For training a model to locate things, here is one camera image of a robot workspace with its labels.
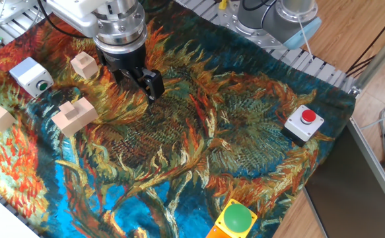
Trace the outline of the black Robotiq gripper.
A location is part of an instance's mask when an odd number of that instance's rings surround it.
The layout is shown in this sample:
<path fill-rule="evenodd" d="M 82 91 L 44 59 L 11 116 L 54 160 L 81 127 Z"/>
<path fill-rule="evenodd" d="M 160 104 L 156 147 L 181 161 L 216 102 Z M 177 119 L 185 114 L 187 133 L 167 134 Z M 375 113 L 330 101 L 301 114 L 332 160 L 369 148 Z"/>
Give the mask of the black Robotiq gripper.
<path fill-rule="evenodd" d="M 113 54 L 97 46 L 96 53 L 100 63 L 113 71 L 116 83 L 121 83 L 125 76 L 131 79 L 145 93 L 149 104 L 154 103 L 165 92 L 160 71 L 145 68 L 145 44 L 125 54 Z"/>

